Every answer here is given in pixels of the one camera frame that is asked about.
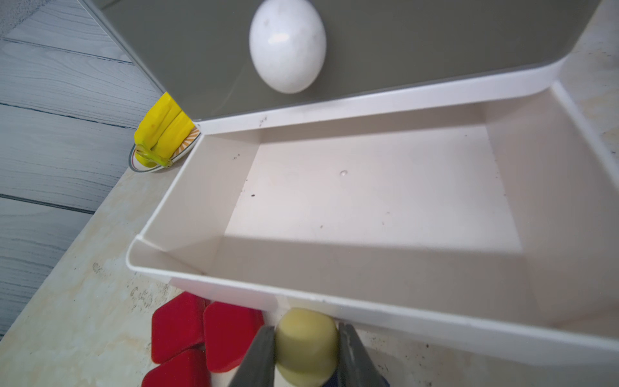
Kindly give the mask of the grey top drawer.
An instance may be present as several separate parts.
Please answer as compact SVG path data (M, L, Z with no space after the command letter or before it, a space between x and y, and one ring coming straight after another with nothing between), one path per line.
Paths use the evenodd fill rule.
M596 1L316 1L327 52L297 94L251 62L257 1L86 1L84 8L196 121L540 69L566 58Z

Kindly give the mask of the white drawer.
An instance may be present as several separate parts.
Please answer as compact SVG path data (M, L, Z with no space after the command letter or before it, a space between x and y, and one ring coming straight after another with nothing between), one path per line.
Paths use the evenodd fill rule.
M618 364L618 167L559 83L204 133L127 265L508 361Z

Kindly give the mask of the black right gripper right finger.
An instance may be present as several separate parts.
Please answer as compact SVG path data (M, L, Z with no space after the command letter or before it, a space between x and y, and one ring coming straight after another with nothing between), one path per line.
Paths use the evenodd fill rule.
M379 374L353 325L340 322L338 386L387 387L388 382Z

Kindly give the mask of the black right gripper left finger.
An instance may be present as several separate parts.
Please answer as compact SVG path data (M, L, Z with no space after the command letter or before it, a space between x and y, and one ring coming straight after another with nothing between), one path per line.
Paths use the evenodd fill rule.
M275 381L275 327L258 330L229 387L273 387Z

